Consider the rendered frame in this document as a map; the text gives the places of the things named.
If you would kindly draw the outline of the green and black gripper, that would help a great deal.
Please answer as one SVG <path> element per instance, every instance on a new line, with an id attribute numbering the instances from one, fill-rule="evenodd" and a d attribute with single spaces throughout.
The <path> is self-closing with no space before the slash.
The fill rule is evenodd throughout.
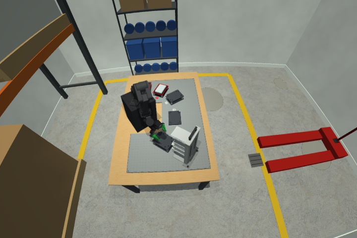
<path id="1" fill-rule="evenodd" d="M 165 132 L 167 132 L 166 131 L 166 129 L 165 129 L 165 124 L 164 123 L 162 123 L 162 127 L 161 127 Z M 156 128 L 157 129 L 157 128 Z M 157 139 L 157 140 L 159 140 L 159 138 L 155 135 L 155 134 L 153 134 L 155 131 L 156 131 L 156 129 L 155 130 L 150 130 L 150 137 L 152 137 L 152 138 L 155 138 L 155 139 Z"/>

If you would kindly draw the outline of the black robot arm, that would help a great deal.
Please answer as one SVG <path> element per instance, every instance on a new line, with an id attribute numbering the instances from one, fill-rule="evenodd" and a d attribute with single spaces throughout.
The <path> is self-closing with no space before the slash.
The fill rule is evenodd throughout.
<path id="1" fill-rule="evenodd" d="M 146 91 L 146 93 L 144 93 Z M 131 106 L 138 106 L 139 113 L 141 117 L 144 117 L 143 121 L 148 125 L 151 130 L 155 130 L 156 128 L 161 129 L 162 123 L 159 120 L 153 120 L 151 118 L 151 109 L 148 108 L 148 103 L 153 99 L 149 83 L 147 80 L 135 83 L 131 86 L 131 92 L 133 94 L 133 98 L 130 102 Z"/>

